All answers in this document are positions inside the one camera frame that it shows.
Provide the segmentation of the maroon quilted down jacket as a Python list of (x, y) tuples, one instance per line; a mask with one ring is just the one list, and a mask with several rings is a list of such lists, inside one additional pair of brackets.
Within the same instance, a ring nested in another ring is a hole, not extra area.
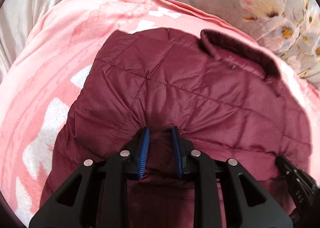
[(86, 159), (108, 158), (148, 127), (145, 177), (129, 182), (130, 225), (192, 227), (193, 185), (170, 178), (173, 126), (211, 158), (237, 159), (293, 211), (275, 160), (306, 168), (310, 127), (274, 61), (221, 33), (167, 28), (108, 37), (56, 138), (41, 204)]

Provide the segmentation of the pink fleece blanket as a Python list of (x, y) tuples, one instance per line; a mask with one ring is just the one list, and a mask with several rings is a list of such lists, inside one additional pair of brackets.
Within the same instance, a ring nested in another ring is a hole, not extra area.
[(269, 56), (306, 113), (311, 153), (305, 170), (319, 179), (319, 92), (270, 50), (221, 18), (173, 0), (63, 0), (35, 25), (1, 83), (1, 193), (29, 225), (52, 171), (56, 138), (98, 52), (115, 31), (210, 30)]

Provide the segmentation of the silver satin curtain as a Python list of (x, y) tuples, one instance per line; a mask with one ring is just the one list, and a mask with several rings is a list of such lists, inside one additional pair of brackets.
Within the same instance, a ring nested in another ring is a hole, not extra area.
[(1, 80), (20, 55), (31, 30), (61, 0), (4, 0), (1, 6)]

